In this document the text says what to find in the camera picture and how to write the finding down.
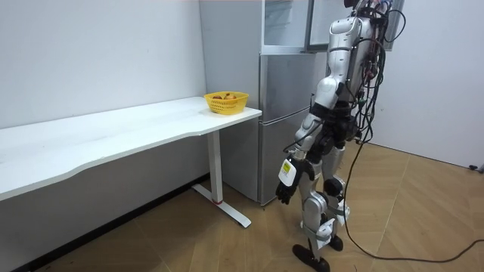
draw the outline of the yellow basket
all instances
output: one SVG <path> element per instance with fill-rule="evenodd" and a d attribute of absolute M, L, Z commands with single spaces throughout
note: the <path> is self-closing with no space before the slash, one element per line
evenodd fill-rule
<path fill-rule="evenodd" d="M 235 99 L 225 100 L 223 99 L 225 95 L 234 95 Z M 214 99 L 215 96 L 220 96 L 222 99 Z M 209 108 L 214 113 L 221 113 L 225 115 L 231 115 L 241 112 L 245 104 L 247 104 L 248 94 L 244 94 L 237 91 L 219 91 L 212 94 L 204 95 L 206 102 L 209 104 Z"/>

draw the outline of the robot knee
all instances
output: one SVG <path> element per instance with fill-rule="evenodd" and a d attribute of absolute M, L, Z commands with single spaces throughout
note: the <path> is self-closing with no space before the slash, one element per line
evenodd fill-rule
<path fill-rule="evenodd" d="M 337 197 L 343 193 L 343 184 L 337 178 L 324 181 L 323 188 L 328 196 Z"/>

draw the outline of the wooden floor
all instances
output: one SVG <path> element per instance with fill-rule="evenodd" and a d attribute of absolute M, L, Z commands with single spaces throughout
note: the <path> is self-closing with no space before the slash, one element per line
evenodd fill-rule
<path fill-rule="evenodd" d="M 344 179 L 354 155 L 351 146 L 339 172 Z M 253 222 L 249 228 L 190 190 L 41 270 L 312 271 L 291 253 L 293 244 L 306 244 L 298 228 L 299 195 L 289 206 L 274 201 L 263 209 L 230 187 L 224 190 L 225 200 Z M 368 145 L 347 202 L 353 238 L 381 256 L 450 258 L 484 238 L 484 176 L 442 162 Z M 343 252 L 322 250 L 333 272 L 484 272 L 483 244 L 449 264 L 375 261 L 340 233 Z"/>

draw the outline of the table top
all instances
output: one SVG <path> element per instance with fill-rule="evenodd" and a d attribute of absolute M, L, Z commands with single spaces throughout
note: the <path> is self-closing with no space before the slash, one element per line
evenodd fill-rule
<path fill-rule="evenodd" d="M 224 116 L 203 97 L 0 129 L 0 201 L 124 156 L 261 116 Z"/>

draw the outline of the baseboard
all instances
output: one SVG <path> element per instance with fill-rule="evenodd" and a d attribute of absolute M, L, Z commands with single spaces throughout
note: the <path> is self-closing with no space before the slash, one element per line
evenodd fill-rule
<path fill-rule="evenodd" d="M 115 228 L 121 226 L 122 224 L 125 224 L 131 220 L 133 220 L 134 218 L 137 218 L 139 215 L 142 215 L 144 214 L 145 212 L 148 212 L 150 211 L 151 209 L 153 208 L 156 208 L 158 205 L 164 203 L 165 201 L 168 201 L 170 199 L 172 199 L 173 197 L 189 190 L 192 186 L 194 186 L 195 184 L 199 184 L 200 182 L 202 181 L 206 181 L 207 179 L 210 178 L 210 174 L 205 174 L 183 186 L 181 186 L 180 188 L 177 188 L 151 202 L 148 202 L 147 204 L 144 204 L 143 206 L 135 209 L 135 210 L 132 210 L 130 212 L 128 212 L 127 214 L 125 215 L 122 215 L 114 220 L 112 220 L 111 222 L 109 223 L 106 223 L 100 227 L 98 227 L 97 229 L 93 230 L 93 231 L 90 231 L 84 235 L 82 235 L 81 237 L 71 241 L 71 242 L 68 242 L 67 244 L 57 248 L 57 249 L 54 249 L 52 250 L 51 252 L 41 256 L 41 257 L 38 257 L 37 259 L 29 262 L 28 264 L 25 264 L 25 265 L 22 265 L 21 267 L 13 270 L 12 272 L 30 272 L 30 271 L 35 271 L 57 259 L 59 259 L 60 257 L 66 255 L 67 253 L 69 252 L 72 252 L 73 250 L 75 249 L 78 249 L 79 247 L 81 246 L 84 246 L 86 243 L 89 243 L 91 242 L 92 240 L 94 239 L 97 239 L 98 237 L 114 230 Z"/>

